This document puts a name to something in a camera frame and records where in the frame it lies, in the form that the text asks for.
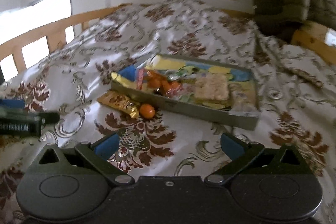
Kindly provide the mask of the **clear nut bar packet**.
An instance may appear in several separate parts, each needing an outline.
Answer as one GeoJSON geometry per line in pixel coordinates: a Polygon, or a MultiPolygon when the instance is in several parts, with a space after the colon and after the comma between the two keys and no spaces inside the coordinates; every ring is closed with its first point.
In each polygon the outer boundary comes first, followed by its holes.
{"type": "Polygon", "coordinates": [[[231,110],[235,112],[252,113],[257,111],[256,92],[250,82],[230,82],[231,110]]]}

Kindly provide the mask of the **rice cracker clear packet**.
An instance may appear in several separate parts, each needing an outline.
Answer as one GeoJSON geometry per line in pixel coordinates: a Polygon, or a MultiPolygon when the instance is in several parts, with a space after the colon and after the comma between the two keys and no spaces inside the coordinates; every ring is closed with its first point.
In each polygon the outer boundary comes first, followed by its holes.
{"type": "Polygon", "coordinates": [[[207,73],[197,78],[194,85],[194,97],[203,101],[228,100],[229,90],[226,76],[220,73],[207,73]]]}

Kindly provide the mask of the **orange fruit snack bag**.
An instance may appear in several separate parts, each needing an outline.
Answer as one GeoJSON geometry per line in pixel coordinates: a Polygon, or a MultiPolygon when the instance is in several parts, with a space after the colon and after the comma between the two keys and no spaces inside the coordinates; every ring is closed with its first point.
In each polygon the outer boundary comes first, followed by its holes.
{"type": "Polygon", "coordinates": [[[136,89],[142,92],[172,97],[182,91],[182,83],[168,78],[158,71],[138,69],[135,74],[136,89]]]}

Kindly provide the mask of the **yellow snack bar packet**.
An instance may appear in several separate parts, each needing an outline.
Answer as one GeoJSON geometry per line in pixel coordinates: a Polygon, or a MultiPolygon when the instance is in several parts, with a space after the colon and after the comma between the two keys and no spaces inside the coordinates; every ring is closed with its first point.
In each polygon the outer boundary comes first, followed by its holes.
{"type": "Polygon", "coordinates": [[[209,107],[212,109],[223,110],[223,109],[230,109],[231,108],[231,101],[230,100],[200,100],[195,99],[194,103],[197,105],[209,107]]]}

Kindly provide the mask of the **white green noodle snack pouch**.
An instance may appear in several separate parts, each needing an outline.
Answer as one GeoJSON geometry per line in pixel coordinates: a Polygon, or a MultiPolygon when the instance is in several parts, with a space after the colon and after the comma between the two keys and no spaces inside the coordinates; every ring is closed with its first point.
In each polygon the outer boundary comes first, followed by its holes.
{"type": "Polygon", "coordinates": [[[183,103],[195,104],[194,98],[195,87],[193,84],[172,82],[171,89],[167,92],[167,97],[183,103]]]}

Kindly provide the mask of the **green white stick packet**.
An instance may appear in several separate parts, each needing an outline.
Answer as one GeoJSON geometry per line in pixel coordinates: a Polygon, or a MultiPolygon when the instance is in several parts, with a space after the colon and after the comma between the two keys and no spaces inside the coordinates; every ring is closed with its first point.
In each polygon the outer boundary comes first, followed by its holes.
{"type": "Polygon", "coordinates": [[[184,69],[178,71],[173,70],[166,71],[166,78],[170,82],[181,81],[185,79],[188,75],[189,75],[188,71],[184,69]]]}

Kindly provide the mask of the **colourful cartoon drawing liner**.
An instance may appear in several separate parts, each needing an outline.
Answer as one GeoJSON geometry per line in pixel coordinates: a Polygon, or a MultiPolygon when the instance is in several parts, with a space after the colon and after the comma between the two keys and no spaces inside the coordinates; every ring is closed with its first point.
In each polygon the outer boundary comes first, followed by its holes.
{"type": "Polygon", "coordinates": [[[178,71],[184,69],[188,71],[189,75],[179,82],[193,85],[195,85],[197,78],[205,76],[207,73],[220,73],[226,76],[228,84],[230,82],[250,82],[255,88],[254,79],[250,71],[229,68],[224,65],[210,65],[201,61],[187,61],[172,56],[164,57],[162,55],[156,55],[143,63],[130,65],[122,70],[113,72],[111,74],[112,80],[125,88],[141,92],[141,90],[136,89],[135,83],[135,74],[141,68],[158,71],[164,76],[166,76],[166,71],[168,70],[178,71]]]}

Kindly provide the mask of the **golden brown snack packet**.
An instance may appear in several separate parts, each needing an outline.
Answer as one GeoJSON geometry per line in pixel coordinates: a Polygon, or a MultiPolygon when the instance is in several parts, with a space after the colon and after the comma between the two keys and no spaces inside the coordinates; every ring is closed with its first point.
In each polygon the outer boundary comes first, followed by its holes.
{"type": "Polygon", "coordinates": [[[102,105],[121,111],[133,119],[139,117],[139,104],[132,101],[129,97],[115,90],[109,90],[99,98],[97,102],[102,105]]]}

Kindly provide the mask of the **grey cardboard tray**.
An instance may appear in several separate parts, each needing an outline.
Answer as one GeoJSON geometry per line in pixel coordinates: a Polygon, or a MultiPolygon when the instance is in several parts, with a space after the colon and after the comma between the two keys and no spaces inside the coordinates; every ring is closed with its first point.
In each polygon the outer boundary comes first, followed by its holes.
{"type": "MultiPolygon", "coordinates": [[[[234,65],[229,65],[229,64],[223,64],[217,61],[209,61],[209,60],[203,60],[203,59],[197,59],[194,57],[185,57],[185,56],[179,56],[179,55],[167,55],[163,53],[143,56],[139,58],[137,62],[133,65],[137,65],[139,63],[143,63],[144,61],[148,61],[149,59],[151,59],[152,57],[156,55],[162,55],[164,57],[172,56],[172,57],[176,57],[176,58],[187,60],[187,61],[201,61],[201,62],[210,64],[210,65],[224,65],[229,68],[243,69],[246,71],[250,71],[252,73],[252,71],[249,69],[234,66],[234,65]]],[[[126,96],[130,97],[131,99],[139,103],[148,103],[151,106],[160,108],[162,110],[187,115],[193,118],[202,119],[202,120],[209,121],[209,122],[221,123],[221,124],[226,124],[232,127],[243,128],[245,130],[254,130],[257,125],[258,119],[260,117],[260,108],[259,108],[259,102],[257,99],[257,84],[256,84],[256,80],[254,78],[253,73],[252,73],[252,76],[253,76],[254,83],[255,83],[256,106],[257,106],[257,111],[254,113],[217,110],[217,109],[212,109],[212,108],[201,106],[201,105],[182,103],[182,102],[178,102],[175,100],[167,99],[165,97],[146,94],[144,92],[138,92],[136,90],[125,88],[113,80],[112,80],[112,88],[122,94],[125,94],[126,96]]]]}

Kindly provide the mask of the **small orange fruit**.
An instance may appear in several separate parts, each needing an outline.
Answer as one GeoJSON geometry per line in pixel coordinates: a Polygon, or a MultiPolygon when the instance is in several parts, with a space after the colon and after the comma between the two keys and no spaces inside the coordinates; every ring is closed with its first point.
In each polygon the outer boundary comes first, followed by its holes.
{"type": "Polygon", "coordinates": [[[139,114],[145,119],[152,119],[155,116],[155,108],[150,104],[144,103],[139,108],[139,114]]]}

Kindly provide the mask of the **bright window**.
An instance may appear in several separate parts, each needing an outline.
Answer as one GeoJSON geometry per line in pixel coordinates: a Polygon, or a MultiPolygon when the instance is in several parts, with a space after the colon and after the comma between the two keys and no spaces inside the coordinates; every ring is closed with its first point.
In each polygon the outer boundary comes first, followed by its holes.
{"type": "Polygon", "coordinates": [[[74,38],[72,26],[51,34],[49,24],[72,16],[72,0],[34,0],[1,12],[1,82],[32,67],[74,38]]]}

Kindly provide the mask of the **floral satin bed quilt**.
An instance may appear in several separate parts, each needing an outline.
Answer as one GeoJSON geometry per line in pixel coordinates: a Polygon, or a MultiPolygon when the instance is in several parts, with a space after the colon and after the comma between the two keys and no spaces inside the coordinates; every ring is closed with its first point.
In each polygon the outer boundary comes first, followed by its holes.
{"type": "Polygon", "coordinates": [[[262,35],[252,20],[236,19],[197,1],[168,1],[120,9],[62,50],[1,86],[29,111],[60,112],[41,138],[1,138],[1,223],[23,218],[17,186],[46,143],[73,147],[122,127],[129,132],[109,162],[133,177],[205,176],[229,160],[219,139],[228,132],[269,148],[297,146],[323,187],[317,216],[335,223],[335,66],[316,53],[262,35]],[[97,99],[111,74],[150,53],[177,54],[251,69],[261,117],[254,131],[158,111],[132,119],[97,99]]]}

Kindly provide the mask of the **wooden bed rail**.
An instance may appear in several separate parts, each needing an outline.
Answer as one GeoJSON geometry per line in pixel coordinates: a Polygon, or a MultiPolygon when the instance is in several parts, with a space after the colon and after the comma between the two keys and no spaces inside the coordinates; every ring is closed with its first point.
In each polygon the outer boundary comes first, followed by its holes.
{"type": "Polygon", "coordinates": [[[81,14],[72,15],[68,18],[58,20],[35,28],[21,34],[3,44],[1,44],[1,60],[7,56],[12,56],[14,65],[19,73],[27,69],[23,57],[22,48],[36,42],[41,38],[47,39],[47,45],[50,52],[54,52],[66,45],[66,28],[80,25],[81,30],[89,28],[89,22],[95,19],[102,19],[112,12],[125,7],[127,4],[121,4],[116,7],[89,11],[81,14]]]}

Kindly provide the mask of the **wooden right bed frame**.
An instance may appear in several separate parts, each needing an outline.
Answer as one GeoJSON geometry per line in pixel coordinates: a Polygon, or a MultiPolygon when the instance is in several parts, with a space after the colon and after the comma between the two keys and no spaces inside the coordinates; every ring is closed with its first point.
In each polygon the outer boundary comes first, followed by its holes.
{"type": "Polygon", "coordinates": [[[307,21],[294,32],[291,44],[314,51],[324,61],[335,65],[335,30],[332,28],[307,21]]]}

